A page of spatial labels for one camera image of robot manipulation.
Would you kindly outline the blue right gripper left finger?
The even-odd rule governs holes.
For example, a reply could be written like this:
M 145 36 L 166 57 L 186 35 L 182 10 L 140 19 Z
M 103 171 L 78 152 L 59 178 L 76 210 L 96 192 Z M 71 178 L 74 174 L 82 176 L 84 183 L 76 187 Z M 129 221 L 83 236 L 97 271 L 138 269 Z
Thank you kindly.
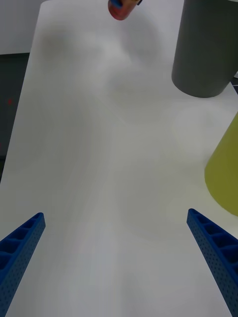
M 0 242 L 0 316 L 4 317 L 46 227 L 39 212 Z

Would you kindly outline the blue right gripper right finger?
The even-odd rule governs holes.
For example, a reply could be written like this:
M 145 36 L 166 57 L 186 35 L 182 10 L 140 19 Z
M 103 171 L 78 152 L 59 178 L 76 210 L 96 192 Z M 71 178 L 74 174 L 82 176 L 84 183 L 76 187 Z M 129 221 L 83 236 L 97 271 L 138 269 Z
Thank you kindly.
M 187 225 L 233 317 L 238 316 L 238 240 L 209 220 L 189 209 Z

